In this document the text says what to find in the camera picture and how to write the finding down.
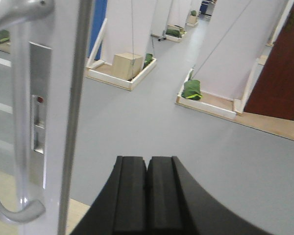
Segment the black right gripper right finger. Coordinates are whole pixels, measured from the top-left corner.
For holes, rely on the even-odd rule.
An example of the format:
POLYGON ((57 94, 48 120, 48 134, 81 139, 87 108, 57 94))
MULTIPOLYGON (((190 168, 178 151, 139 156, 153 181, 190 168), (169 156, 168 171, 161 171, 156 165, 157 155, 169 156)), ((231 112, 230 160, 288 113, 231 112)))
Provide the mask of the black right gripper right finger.
POLYGON ((266 235, 210 195, 176 157, 152 157, 147 169, 147 234, 266 235))

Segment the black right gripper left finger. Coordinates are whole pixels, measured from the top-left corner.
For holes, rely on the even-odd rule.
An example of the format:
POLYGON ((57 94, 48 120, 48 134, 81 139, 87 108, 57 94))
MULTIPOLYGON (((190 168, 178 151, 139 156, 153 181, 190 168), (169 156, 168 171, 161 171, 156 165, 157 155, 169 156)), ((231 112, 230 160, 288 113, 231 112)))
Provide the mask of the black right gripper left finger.
POLYGON ((144 235, 146 165, 142 157, 118 156, 103 189, 73 235, 144 235))

